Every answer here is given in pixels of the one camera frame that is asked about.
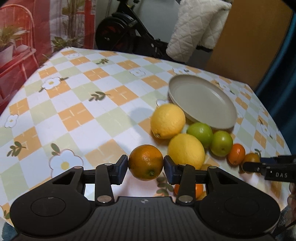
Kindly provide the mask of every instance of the plate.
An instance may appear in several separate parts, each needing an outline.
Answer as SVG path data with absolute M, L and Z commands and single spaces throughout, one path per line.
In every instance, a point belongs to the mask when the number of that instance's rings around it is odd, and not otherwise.
M 217 86 L 200 77 L 181 74 L 171 78 L 168 87 L 172 102 L 193 122 L 206 123 L 213 129 L 231 129 L 237 111 L 231 99 Z

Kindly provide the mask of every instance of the blue curtain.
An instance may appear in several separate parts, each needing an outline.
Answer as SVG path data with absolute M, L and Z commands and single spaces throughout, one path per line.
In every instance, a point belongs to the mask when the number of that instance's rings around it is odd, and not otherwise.
M 296 154 L 295 14 L 277 57 L 255 93 L 283 134 L 291 153 Z

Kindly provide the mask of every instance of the plant pot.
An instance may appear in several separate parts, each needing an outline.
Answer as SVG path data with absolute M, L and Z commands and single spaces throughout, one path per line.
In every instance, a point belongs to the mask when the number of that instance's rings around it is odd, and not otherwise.
M 13 45 L 0 52 L 0 67 L 12 60 Z

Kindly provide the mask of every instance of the quilted fabric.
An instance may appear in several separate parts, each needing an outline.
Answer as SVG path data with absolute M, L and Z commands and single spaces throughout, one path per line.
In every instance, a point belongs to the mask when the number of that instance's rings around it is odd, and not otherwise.
M 230 9 L 229 0 L 182 0 L 166 53 L 176 61 L 187 62 L 196 46 L 213 49 Z

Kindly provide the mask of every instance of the floral tablecloth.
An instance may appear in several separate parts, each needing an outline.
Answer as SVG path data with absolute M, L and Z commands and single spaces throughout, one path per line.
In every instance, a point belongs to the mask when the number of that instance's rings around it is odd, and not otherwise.
M 168 82 L 176 74 L 197 75 L 230 97 L 238 112 L 231 135 L 246 153 L 258 149 L 263 157 L 290 154 L 275 122 L 246 84 L 150 57 L 66 48 L 28 79 L 0 117 L 0 216 L 11 223 L 9 208 L 17 197 L 73 166 L 94 169 L 115 163 L 142 144 L 166 155 L 168 141 L 153 137 L 149 118 L 156 100 L 168 98 Z M 206 163 L 268 193 L 281 209 L 287 205 L 288 184 L 241 175 L 209 153 Z M 93 188 L 86 188 L 90 200 Z M 112 188 L 115 197 L 173 196 L 163 174 L 142 182 L 128 171 L 123 184 Z

